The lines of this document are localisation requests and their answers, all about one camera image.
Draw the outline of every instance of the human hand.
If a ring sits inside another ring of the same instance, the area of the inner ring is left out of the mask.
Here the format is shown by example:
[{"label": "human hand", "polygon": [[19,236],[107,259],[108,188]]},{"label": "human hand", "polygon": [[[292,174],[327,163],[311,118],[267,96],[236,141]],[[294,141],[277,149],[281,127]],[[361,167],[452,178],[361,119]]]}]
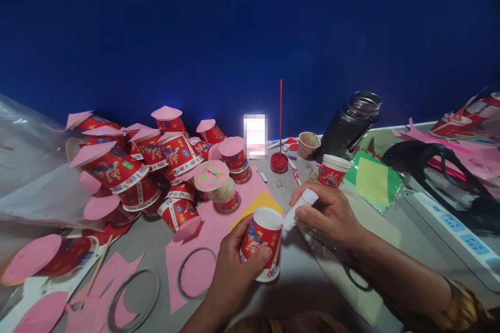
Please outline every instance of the human hand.
[{"label": "human hand", "polygon": [[295,211],[299,221],[312,226],[331,241],[341,244],[345,249],[355,249],[363,244],[367,230],[354,215],[349,201],[339,189],[307,181],[298,186],[290,199],[294,206],[305,189],[318,195],[314,207],[300,206]]},{"label": "human hand", "polygon": [[223,319],[231,317],[240,307],[248,288],[264,270],[272,256],[272,250],[263,246],[242,263],[240,244],[246,233],[252,214],[241,219],[220,244],[214,278],[207,291],[205,301],[214,307],[214,313]]}]

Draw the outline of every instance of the black thermos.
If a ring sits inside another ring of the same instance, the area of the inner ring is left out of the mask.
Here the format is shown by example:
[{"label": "black thermos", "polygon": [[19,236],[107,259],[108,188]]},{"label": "black thermos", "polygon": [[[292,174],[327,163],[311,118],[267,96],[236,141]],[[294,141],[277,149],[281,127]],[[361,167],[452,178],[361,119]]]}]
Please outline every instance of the black thermos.
[{"label": "black thermos", "polygon": [[367,91],[356,92],[328,125],[316,151],[316,161],[323,162],[325,153],[342,157],[379,120],[381,105],[380,96]]}]

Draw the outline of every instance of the metal ring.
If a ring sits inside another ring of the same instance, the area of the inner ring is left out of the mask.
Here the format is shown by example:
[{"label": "metal ring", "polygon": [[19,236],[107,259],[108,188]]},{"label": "metal ring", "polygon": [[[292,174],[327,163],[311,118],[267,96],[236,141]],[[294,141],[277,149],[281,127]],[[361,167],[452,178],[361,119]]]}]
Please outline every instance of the metal ring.
[{"label": "metal ring", "polygon": [[180,295],[182,295],[184,298],[186,298],[188,300],[199,300],[199,299],[204,298],[205,295],[207,295],[208,288],[206,288],[205,290],[203,290],[202,292],[200,292],[198,295],[196,295],[194,297],[191,297],[191,296],[187,295],[184,290],[182,290],[182,286],[181,286],[182,269],[186,265],[186,262],[191,257],[191,255],[194,254],[195,252],[198,252],[198,251],[201,251],[201,250],[210,251],[212,253],[212,255],[214,256],[215,262],[217,263],[217,255],[215,254],[215,252],[212,249],[210,249],[208,247],[198,247],[198,248],[195,248],[193,251],[191,251],[189,254],[187,254],[187,256],[184,259],[184,261],[182,262],[181,267],[179,268],[179,272],[177,274],[177,288],[179,289]]},{"label": "metal ring", "polygon": [[[147,311],[144,313],[144,315],[142,315],[141,319],[132,328],[130,328],[130,329],[119,328],[115,322],[115,311],[116,311],[116,304],[118,303],[118,299],[120,299],[121,294],[123,293],[125,288],[128,286],[130,281],[132,281],[134,278],[139,276],[141,273],[145,273],[145,272],[150,272],[155,277],[156,286],[155,286],[155,295],[153,296],[153,300],[151,301],[151,304],[147,308]],[[140,270],[140,271],[135,272],[129,278],[127,278],[125,280],[125,282],[123,284],[121,284],[120,288],[118,289],[115,296],[113,297],[113,300],[111,301],[111,305],[109,306],[109,310],[108,310],[108,328],[109,328],[109,331],[111,331],[112,333],[132,333],[132,332],[136,331],[146,321],[146,319],[149,317],[149,315],[151,315],[151,312],[153,311],[153,309],[156,306],[156,302],[158,302],[158,298],[160,296],[160,289],[161,289],[161,278],[160,278],[158,272],[156,272],[156,270],[150,270],[150,269]]]}]

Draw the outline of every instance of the blue wall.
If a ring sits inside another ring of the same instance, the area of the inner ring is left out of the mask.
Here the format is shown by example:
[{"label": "blue wall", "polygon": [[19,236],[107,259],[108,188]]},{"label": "blue wall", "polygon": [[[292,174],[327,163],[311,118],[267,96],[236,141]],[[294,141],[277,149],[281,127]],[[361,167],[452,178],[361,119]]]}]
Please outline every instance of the blue wall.
[{"label": "blue wall", "polygon": [[499,89],[498,0],[0,0],[0,92],[65,123],[95,109],[153,125],[162,105],[194,132],[244,113],[284,135],[322,133],[357,90],[381,126],[437,119]]}]

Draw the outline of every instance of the white glue stick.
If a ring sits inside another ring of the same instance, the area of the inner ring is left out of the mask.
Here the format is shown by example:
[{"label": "white glue stick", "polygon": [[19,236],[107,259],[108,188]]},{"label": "white glue stick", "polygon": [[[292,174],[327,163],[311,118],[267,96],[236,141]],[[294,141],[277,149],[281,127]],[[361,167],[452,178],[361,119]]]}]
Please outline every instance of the white glue stick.
[{"label": "white glue stick", "polygon": [[300,206],[312,206],[316,200],[318,200],[318,196],[311,189],[305,189],[302,193],[302,196],[298,199],[297,203],[292,207],[292,209],[286,214],[285,219],[283,220],[283,231],[282,235],[286,236],[286,232],[289,232],[293,229],[295,225],[297,225],[297,219],[295,218],[295,210]]}]

